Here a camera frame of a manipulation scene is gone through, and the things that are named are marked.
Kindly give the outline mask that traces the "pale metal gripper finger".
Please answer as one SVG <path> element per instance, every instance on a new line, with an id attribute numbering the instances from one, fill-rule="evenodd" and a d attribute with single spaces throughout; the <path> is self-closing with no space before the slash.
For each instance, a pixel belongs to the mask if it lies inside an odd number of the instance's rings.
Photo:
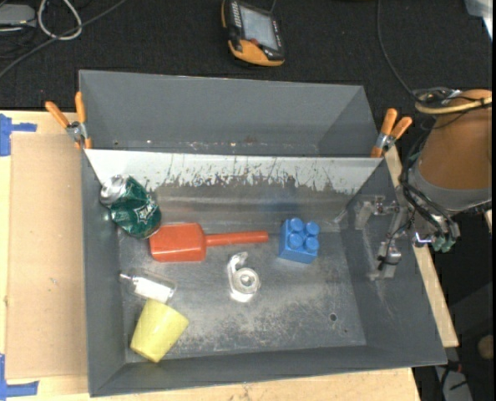
<path id="1" fill-rule="evenodd" d="M 391 280 L 395 277 L 402 253 L 394 241 L 383 241 L 372 261 L 372 269 L 367 274 L 371 281 Z"/>
<path id="2" fill-rule="evenodd" d="M 353 207 L 355 212 L 354 227 L 362 230 L 372 216 L 388 216 L 400 211 L 396 200 L 388 200 L 385 196 L 360 196 Z"/>

